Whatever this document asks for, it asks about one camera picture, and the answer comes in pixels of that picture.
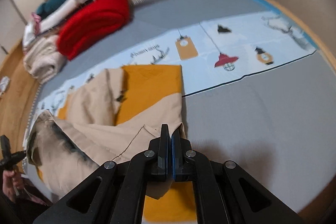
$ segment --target bed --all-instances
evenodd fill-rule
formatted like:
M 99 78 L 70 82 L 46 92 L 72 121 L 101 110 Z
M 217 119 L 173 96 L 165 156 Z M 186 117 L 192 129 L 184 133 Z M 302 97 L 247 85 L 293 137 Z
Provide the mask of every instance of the bed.
M 193 149 L 236 161 L 303 218 L 318 219 L 336 173 L 336 62 L 325 45 L 272 0 L 132 1 L 127 26 L 38 89 L 30 126 L 42 104 L 56 111 L 65 86 L 105 67 L 181 64 Z M 52 200 L 35 167 L 24 169 Z

